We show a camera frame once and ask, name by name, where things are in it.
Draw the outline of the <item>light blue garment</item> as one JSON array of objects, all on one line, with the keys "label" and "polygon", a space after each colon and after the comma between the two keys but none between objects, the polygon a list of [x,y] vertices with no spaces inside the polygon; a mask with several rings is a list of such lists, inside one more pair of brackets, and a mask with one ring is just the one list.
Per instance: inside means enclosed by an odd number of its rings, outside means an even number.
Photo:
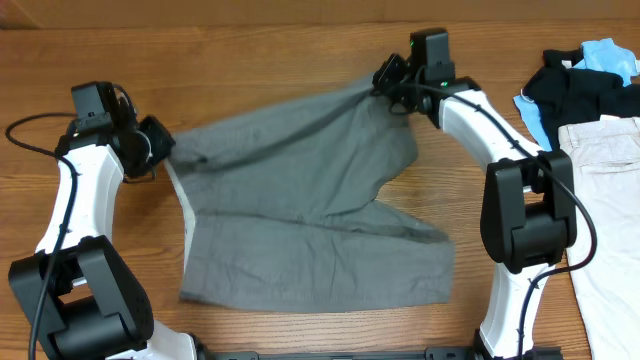
[{"label": "light blue garment", "polygon": [[[637,84],[633,80],[639,76],[639,60],[632,51],[616,45],[611,38],[585,41],[576,50],[582,54],[582,60],[578,62],[579,68],[616,73],[625,78],[626,85]],[[523,88],[513,98],[514,104],[531,136],[542,149],[548,151],[540,115],[533,105],[525,101]]]}]

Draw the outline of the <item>grey shorts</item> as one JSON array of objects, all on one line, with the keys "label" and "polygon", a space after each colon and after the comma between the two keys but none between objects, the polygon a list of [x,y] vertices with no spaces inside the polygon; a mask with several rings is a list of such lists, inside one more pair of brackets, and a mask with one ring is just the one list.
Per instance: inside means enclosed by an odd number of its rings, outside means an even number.
[{"label": "grey shorts", "polygon": [[453,242],[378,200],[418,150],[408,119],[368,79],[175,140],[183,299],[307,313],[449,300]]}]

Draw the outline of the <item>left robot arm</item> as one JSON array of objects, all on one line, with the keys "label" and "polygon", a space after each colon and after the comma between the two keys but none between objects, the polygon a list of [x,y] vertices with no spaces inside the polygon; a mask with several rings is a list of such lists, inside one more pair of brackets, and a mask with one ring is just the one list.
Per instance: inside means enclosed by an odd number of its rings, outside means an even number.
[{"label": "left robot arm", "polygon": [[192,334],[153,317],[150,300],[112,244],[122,183],[154,172],[175,142],[154,117],[73,120],[51,155],[60,182],[35,253],[8,279],[31,325],[28,355],[50,359],[207,359]]}]

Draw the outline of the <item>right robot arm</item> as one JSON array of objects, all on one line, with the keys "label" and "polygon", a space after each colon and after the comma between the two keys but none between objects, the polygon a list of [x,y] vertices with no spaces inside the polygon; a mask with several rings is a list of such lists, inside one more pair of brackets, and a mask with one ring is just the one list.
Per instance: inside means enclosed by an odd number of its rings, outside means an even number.
[{"label": "right robot arm", "polygon": [[494,261],[487,313],[469,349],[435,348],[430,359],[560,359],[533,342],[533,324],[553,270],[576,238],[571,162],[519,134],[469,77],[429,84],[425,68],[393,53],[375,72],[373,92],[429,117],[456,139],[485,173],[480,233]]}]

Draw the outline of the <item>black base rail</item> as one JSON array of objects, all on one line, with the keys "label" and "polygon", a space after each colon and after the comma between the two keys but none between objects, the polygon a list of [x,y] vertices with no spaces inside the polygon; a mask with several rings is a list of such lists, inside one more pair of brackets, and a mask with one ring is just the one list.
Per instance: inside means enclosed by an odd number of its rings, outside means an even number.
[{"label": "black base rail", "polygon": [[422,351],[324,352],[259,354],[257,352],[205,352],[203,359],[214,360],[473,360],[484,359],[470,347],[432,347]]}]

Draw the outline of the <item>beige shorts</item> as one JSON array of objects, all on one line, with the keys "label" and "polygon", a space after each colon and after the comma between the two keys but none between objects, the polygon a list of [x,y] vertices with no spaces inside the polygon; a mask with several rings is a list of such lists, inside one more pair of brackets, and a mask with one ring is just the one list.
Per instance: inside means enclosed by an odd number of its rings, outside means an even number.
[{"label": "beige shorts", "polygon": [[559,129],[574,193],[597,232],[592,261],[571,274],[594,359],[639,357],[639,119]]}]

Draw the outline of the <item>black shirt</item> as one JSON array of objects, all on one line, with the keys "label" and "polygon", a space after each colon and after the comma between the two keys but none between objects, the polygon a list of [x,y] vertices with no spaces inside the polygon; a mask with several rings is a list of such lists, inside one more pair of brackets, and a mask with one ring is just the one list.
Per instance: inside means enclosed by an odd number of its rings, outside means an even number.
[{"label": "black shirt", "polygon": [[602,115],[639,115],[639,86],[626,85],[619,74],[581,69],[578,50],[545,50],[543,66],[522,89],[525,101],[540,115],[548,151],[559,148],[559,129],[596,121]]}]

